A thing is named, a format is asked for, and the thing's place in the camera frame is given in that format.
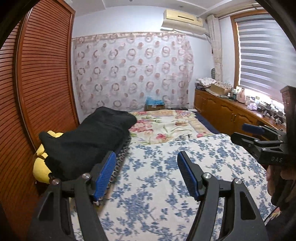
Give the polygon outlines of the person's right hand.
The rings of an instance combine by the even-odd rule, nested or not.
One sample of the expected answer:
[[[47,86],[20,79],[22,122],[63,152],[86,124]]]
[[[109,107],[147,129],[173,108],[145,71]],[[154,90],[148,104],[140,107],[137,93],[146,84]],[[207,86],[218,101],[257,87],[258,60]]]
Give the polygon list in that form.
[[[266,171],[267,192],[273,196],[280,178],[295,181],[295,167],[280,167],[269,165]]]

